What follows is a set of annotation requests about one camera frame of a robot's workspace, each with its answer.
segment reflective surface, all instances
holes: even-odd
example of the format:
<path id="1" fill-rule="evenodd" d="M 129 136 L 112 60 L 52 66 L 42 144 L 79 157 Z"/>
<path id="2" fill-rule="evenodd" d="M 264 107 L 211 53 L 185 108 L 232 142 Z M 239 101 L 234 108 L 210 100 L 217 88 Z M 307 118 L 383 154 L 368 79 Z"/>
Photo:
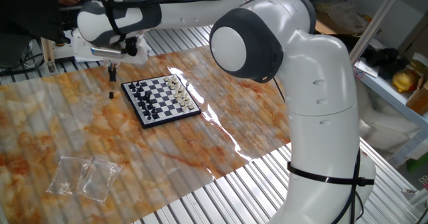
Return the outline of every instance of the reflective surface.
<path id="1" fill-rule="evenodd" d="M 177 74 L 203 113 L 143 130 L 120 83 Z M 130 223 L 289 142 L 273 83 L 232 78 L 208 47 L 0 86 L 0 201 L 10 223 Z M 114 99 L 108 98 L 109 91 Z M 46 189 L 63 154 L 124 168 L 105 203 Z"/>

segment plastic bag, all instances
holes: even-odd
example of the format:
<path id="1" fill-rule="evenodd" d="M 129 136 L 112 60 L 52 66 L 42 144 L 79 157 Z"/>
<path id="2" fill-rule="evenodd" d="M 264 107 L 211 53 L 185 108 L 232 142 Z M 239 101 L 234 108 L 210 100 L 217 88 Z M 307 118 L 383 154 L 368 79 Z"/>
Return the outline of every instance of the plastic bag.
<path id="1" fill-rule="evenodd" d="M 77 195 L 91 160 L 62 156 L 47 192 L 58 195 Z"/>
<path id="2" fill-rule="evenodd" d="M 335 0 L 311 0 L 311 2 L 317 10 L 326 12 L 337 25 L 347 30 L 362 33 L 368 25 L 368 21 L 356 12 L 356 0 L 343 2 Z"/>
<path id="3" fill-rule="evenodd" d="M 62 156 L 47 192 L 57 195 L 84 195 L 104 202 L 122 167 L 92 158 Z"/>
<path id="4" fill-rule="evenodd" d="M 96 159 L 83 181 L 79 194 L 95 201 L 104 202 L 121 170 L 122 167 L 118 164 Z"/>

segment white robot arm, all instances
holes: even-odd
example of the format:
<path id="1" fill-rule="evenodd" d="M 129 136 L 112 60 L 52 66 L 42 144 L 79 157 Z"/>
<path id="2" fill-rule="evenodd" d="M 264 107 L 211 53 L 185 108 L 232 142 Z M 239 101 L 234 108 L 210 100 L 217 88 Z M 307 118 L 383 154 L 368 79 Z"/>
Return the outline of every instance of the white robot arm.
<path id="1" fill-rule="evenodd" d="M 92 45 L 106 46 L 144 29 L 215 23 L 210 46 L 224 71 L 257 82 L 276 76 L 286 92 L 291 173 L 286 203 L 270 223 L 354 223 L 372 191 L 375 166 L 359 152 L 356 88 L 348 52 L 334 37 L 312 35 L 316 17 L 308 0 L 124 3 L 145 1 L 152 4 L 112 5 L 110 21 L 106 2 L 84 6 L 78 16 L 82 37 Z M 143 43 L 137 39 L 137 45 Z M 126 44 L 118 49 L 123 51 Z"/>

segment chess piece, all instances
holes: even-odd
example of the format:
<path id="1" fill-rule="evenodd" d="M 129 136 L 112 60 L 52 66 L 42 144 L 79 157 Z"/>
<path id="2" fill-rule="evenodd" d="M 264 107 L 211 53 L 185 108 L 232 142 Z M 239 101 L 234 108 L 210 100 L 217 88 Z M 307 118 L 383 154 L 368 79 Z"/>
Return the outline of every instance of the chess piece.
<path id="1" fill-rule="evenodd" d="M 145 92 L 144 93 L 144 97 L 142 98 L 144 101 L 148 101 L 150 100 L 150 93 L 149 92 Z"/>
<path id="2" fill-rule="evenodd" d="M 109 80 L 110 82 L 115 82 L 116 81 L 116 73 L 117 73 L 117 69 L 116 66 L 114 64 L 110 64 L 108 66 L 108 75 L 109 75 Z"/>

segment yellow object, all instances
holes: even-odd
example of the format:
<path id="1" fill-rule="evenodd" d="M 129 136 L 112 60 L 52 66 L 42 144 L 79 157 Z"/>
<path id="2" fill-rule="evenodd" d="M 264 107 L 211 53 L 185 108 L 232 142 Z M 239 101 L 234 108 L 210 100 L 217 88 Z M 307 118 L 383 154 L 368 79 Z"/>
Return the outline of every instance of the yellow object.
<path id="1" fill-rule="evenodd" d="M 413 92 L 417 88 L 418 80 L 424 74 L 428 74 L 428 60 L 423 55 L 415 53 L 406 68 L 394 74 L 392 85 L 400 93 Z"/>

